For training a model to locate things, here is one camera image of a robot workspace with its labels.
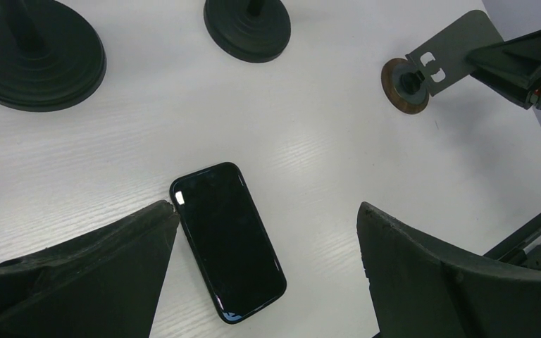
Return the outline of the black smartphone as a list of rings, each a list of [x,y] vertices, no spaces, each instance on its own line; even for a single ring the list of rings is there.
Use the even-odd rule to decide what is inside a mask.
[[[240,323],[285,293],[285,274],[237,165],[179,177],[169,194],[223,322]]]

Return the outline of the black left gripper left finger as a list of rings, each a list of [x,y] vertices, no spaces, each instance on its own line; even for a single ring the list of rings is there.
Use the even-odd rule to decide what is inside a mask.
[[[178,224],[161,200],[0,263],[0,337],[148,337]]]

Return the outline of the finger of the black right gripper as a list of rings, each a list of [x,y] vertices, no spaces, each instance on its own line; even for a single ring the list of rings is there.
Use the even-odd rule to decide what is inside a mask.
[[[541,30],[472,50],[471,77],[524,109],[541,109]]]

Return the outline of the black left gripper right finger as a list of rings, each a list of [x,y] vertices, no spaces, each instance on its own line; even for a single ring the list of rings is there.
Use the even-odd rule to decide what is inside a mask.
[[[379,337],[541,337],[541,270],[461,249],[367,202],[356,229]]]

